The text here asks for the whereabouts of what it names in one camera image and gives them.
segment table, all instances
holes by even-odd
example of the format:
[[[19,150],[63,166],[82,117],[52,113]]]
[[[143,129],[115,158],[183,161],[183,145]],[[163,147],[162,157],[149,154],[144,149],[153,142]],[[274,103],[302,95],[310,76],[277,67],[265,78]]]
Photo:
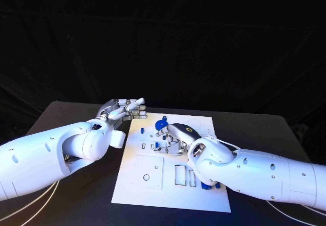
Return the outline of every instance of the table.
[[[55,101],[48,106],[27,135],[95,117],[101,105]],[[309,161],[286,120],[276,115],[147,108],[147,112],[212,117],[216,137],[241,148]],[[130,122],[118,130],[128,134]],[[27,225],[294,225],[264,200],[228,189],[232,213],[111,203],[124,149],[108,148],[101,160],[61,180],[53,197]],[[23,207],[45,191],[0,202],[0,218]],[[4,225],[20,225],[36,213],[51,192]],[[322,216],[296,204],[273,203],[290,216],[313,224]]]

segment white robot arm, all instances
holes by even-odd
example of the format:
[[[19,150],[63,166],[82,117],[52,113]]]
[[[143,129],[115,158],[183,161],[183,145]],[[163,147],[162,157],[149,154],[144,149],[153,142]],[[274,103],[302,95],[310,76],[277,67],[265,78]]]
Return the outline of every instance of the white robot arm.
[[[166,126],[156,136],[162,134],[167,135],[170,145],[154,151],[179,156],[188,150],[188,165],[206,185],[221,182],[258,199],[326,210],[326,166],[238,147],[231,151],[221,140],[201,137],[179,123]]]
[[[95,119],[25,136],[0,146],[0,201],[29,194],[121,148],[123,120],[146,119],[144,99],[108,101]]]

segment black curtain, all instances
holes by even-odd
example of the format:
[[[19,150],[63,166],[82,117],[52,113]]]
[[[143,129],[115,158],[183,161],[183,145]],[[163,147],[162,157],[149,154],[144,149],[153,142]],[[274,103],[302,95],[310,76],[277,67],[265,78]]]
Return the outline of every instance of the black curtain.
[[[144,97],[151,107],[278,114],[291,126],[320,117],[326,33],[306,16],[221,19],[205,2],[104,2],[0,7],[4,138],[55,100]]]

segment blue part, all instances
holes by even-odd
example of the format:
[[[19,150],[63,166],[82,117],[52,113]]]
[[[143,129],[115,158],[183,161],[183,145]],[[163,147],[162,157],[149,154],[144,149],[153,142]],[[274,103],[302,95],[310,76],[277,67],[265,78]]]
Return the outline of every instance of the blue part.
[[[166,118],[166,116],[163,116],[162,120],[159,120],[156,122],[154,128],[156,128],[157,131],[160,131],[169,125],[166,120],[167,120],[167,118]]]
[[[206,185],[206,184],[202,183],[202,189],[203,190],[211,190],[212,189],[212,186],[209,186],[209,185]]]

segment black table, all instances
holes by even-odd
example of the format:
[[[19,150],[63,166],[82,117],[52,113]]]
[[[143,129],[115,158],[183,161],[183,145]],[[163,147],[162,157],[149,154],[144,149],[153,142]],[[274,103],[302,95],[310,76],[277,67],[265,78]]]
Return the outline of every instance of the black table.
[[[95,117],[101,105],[55,101],[48,106],[27,135]],[[216,136],[237,146],[309,161],[283,117],[242,113],[206,112],[147,108],[147,112],[211,116]],[[130,122],[118,130],[128,134]],[[113,192],[124,149],[108,148],[100,161],[62,179],[53,197],[27,225],[294,225],[300,224],[281,215],[264,200],[228,189],[232,213],[183,210],[150,206],[113,204]],[[42,193],[0,202],[0,218],[23,207]],[[51,192],[0,225],[20,225],[36,213]],[[323,218],[304,207],[273,203],[289,215],[313,224]]]

